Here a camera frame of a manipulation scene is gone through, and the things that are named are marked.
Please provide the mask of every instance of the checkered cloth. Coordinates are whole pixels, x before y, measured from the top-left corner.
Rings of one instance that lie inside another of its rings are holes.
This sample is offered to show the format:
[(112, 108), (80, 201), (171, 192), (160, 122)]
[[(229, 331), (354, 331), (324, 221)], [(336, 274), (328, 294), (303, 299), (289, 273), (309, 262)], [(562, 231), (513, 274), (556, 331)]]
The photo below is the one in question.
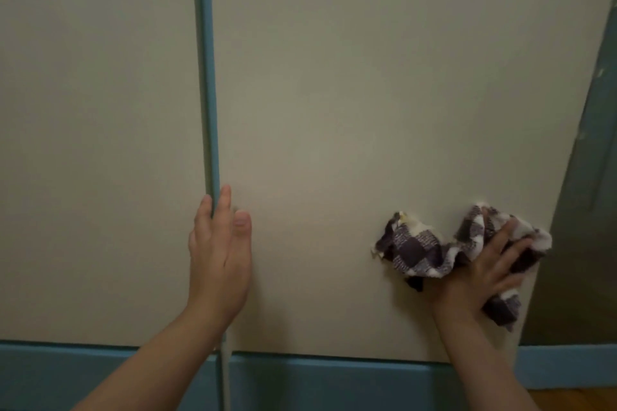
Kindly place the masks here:
[[(482, 208), (487, 209), (486, 224)], [(388, 260), (405, 276), (405, 281), (417, 291), (422, 291), (424, 278), (442, 278), (454, 268), (472, 262), (484, 245), (512, 218), (512, 215), (485, 205), (474, 205), (465, 216), (454, 239), (444, 243), (443, 238), (430, 226), (397, 212), (388, 221), (384, 235), (374, 246), (373, 253)], [(550, 249), (552, 238), (542, 229), (518, 220), (504, 251), (515, 241), (535, 235), (534, 243), (513, 264), (512, 273), (522, 273), (531, 268)], [(521, 301), (517, 290), (508, 290), (491, 297), (483, 306), (484, 313), (501, 327), (512, 330), (518, 318)]]

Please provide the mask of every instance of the beige cabinet door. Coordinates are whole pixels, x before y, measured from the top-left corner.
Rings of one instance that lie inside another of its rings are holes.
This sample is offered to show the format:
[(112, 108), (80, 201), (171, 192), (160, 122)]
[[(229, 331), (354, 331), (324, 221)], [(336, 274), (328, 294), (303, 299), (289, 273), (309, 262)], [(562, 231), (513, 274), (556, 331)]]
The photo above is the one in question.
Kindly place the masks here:
[[(609, 5), (213, 0), (221, 181), (255, 227), (231, 347), (445, 360), (370, 246), (395, 211), (448, 234), (479, 199), (550, 227)], [(491, 336), (511, 355), (521, 326)]]
[(194, 0), (0, 0), (0, 339), (140, 345), (205, 192)]

